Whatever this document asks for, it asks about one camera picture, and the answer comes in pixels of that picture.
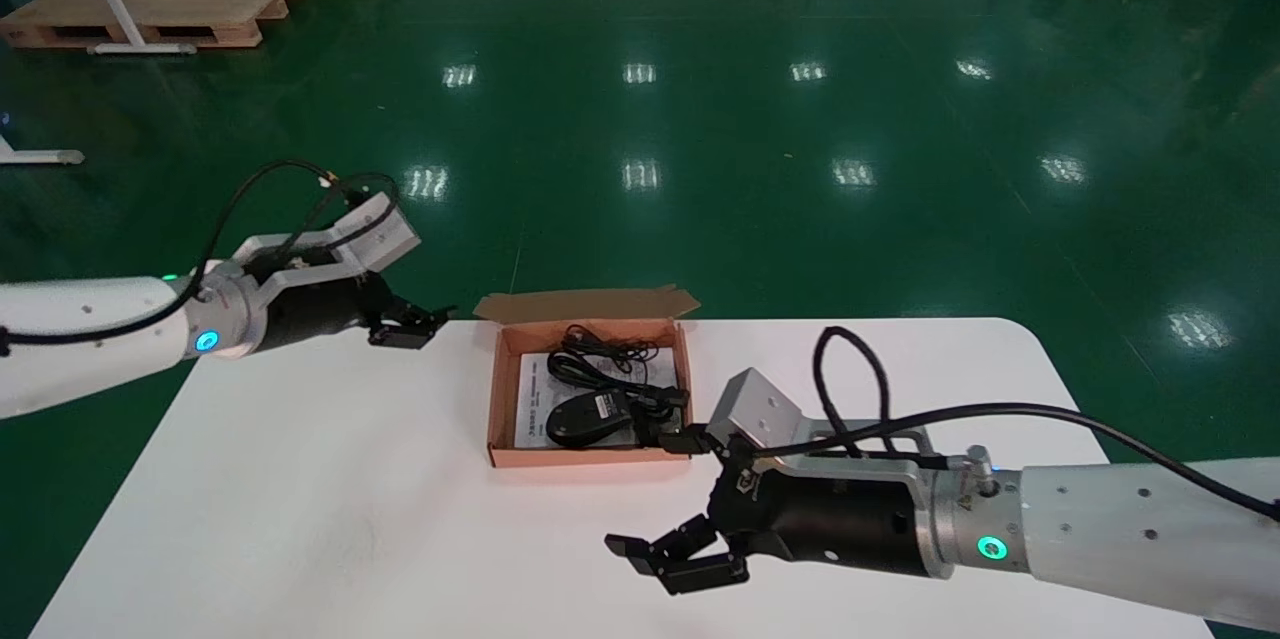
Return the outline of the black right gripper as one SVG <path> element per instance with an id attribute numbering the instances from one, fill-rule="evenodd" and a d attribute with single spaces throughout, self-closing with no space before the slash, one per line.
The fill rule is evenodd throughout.
<path id="1" fill-rule="evenodd" d="M 753 469 L 753 443 L 737 428 L 687 425 L 658 435 L 668 455 L 714 457 L 724 470 L 698 515 L 663 537 L 608 534 L 605 548 L 669 595 L 744 584 L 746 556 L 934 578 L 936 548 L 922 517 L 928 471 L 914 464 L 842 470 L 836 476 Z M 721 535 L 730 548 L 701 552 Z"/>

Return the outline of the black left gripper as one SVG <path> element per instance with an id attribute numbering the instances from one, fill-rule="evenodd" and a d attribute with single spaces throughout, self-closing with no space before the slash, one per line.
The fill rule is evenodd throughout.
<path id="1" fill-rule="evenodd" d="M 390 286 L 376 273 L 285 288 L 268 302 L 265 329 L 251 352 L 353 330 L 364 332 L 374 347 L 417 351 L 457 310 L 456 305 L 428 310 L 396 303 Z"/>

